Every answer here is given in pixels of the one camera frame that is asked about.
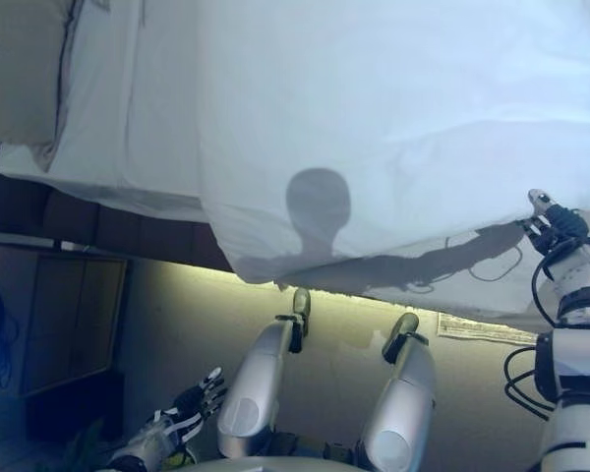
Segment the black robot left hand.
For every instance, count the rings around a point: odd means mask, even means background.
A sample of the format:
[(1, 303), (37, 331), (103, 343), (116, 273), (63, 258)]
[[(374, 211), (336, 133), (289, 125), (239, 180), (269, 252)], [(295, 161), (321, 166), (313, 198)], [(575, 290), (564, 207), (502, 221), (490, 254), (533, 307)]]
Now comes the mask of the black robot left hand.
[(168, 413), (180, 443), (187, 443), (201, 431), (204, 422), (221, 408), (226, 392), (223, 370), (216, 367), (175, 398)]

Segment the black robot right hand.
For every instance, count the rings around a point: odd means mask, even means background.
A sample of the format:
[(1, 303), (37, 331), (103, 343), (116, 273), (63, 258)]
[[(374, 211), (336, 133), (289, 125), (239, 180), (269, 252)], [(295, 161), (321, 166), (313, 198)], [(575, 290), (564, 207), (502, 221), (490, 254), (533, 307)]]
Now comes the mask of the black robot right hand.
[(527, 198), (533, 214), (517, 224), (541, 255), (546, 256), (561, 243), (588, 236), (589, 227), (583, 217), (557, 203), (547, 192), (532, 189)]

